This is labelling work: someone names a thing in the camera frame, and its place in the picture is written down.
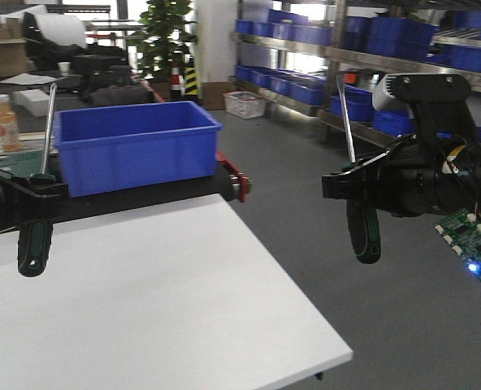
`blue led light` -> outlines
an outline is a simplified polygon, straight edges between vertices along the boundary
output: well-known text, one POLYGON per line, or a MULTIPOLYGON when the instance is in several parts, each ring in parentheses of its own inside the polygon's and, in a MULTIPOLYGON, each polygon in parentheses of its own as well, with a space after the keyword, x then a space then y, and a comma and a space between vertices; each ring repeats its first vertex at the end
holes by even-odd
POLYGON ((468 269, 474 274, 478 273, 481 269, 480 265, 474 262, 468 264, 468 269))

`white cup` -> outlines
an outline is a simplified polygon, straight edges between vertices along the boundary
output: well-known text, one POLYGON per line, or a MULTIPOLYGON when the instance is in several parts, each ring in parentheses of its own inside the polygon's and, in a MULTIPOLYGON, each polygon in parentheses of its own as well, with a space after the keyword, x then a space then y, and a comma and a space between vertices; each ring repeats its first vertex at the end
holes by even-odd
POLYGON ((60 74, 62 76, 67 76, 71 71, 71 63, 69 62, 58 63, 58 69, 60 70, 60 74))

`gray floor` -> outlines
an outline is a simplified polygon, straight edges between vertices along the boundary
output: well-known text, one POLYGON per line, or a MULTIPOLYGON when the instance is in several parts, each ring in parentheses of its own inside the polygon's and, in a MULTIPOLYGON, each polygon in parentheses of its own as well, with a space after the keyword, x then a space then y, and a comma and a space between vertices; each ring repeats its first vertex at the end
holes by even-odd
POLYGON ((360 264, 345 202, 321 192, 320 177, 347 162, 344 137, 326 144, 316 120, 273 110, 270 119, 211 111, 223 124, 219 149, 254 184, 246 203, 231 204, 354 350, 323 381, 286 389, 481 390, 481 283, 433 230, 440 217, 379 213, 382 259, 360 264))

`traffic cone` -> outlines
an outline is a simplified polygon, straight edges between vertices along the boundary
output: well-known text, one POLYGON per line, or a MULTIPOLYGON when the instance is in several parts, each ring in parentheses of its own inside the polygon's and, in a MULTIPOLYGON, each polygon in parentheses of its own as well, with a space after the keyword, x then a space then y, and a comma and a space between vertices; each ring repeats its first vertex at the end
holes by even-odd
POLYGON ((197 102, 199 100, 199 84, 193 57, 190 57, 184 69, 184 100, 197 102))
POLYGON ((177 61, 172 61, 172 75, 170 80, 170 100, 177 102, 181 100, 181 75, 179 74, 179 63, 177 61))

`white basket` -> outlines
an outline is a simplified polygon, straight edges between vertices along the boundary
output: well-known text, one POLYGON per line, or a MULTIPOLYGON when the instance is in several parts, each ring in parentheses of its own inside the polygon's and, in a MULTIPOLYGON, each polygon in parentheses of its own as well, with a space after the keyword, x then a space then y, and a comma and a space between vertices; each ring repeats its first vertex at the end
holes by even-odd
POLYGON ((264 115, 266 100, 251 92, 230 92, 224 94, 226 112, 240 116, 243 119, 264 115))

